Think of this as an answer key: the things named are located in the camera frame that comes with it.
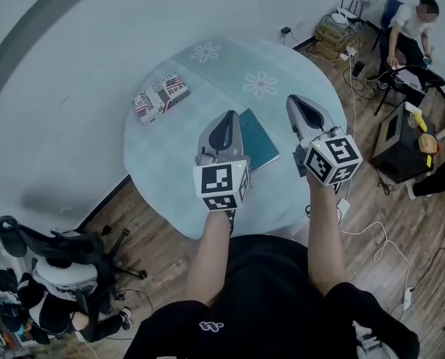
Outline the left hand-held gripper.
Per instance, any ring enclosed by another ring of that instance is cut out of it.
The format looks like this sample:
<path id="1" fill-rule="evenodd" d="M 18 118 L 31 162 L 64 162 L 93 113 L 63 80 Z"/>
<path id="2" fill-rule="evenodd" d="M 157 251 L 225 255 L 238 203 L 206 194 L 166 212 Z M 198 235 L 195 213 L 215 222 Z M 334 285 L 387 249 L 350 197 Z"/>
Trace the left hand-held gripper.
<path id="1" fill-rule="evenodd" d="M 216 117 L 201 133 L 198 147 L 193 167 L 197 197 L 210 212 L 240 208 L 251 184 L 251 159 L 244 153 L 239 115 L 226 111 Z"/>

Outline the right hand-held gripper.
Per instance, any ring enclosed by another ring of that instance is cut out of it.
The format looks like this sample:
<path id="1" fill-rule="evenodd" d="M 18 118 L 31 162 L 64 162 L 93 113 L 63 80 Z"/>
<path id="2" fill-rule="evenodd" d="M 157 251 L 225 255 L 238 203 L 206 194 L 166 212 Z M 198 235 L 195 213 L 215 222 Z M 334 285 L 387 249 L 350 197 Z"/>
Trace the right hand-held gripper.
<path id="1" fill-rule="evenodd" d="M 300 177 L 310 172 L 323 186 L 350 180 L 363 161 L 353 137 L 335 126 L 330 114 L 311 99 L 291 94 L 286 110 L 300 141 L 293 153 Z M 309 136 L 309 130 L 327 131 Z"/>

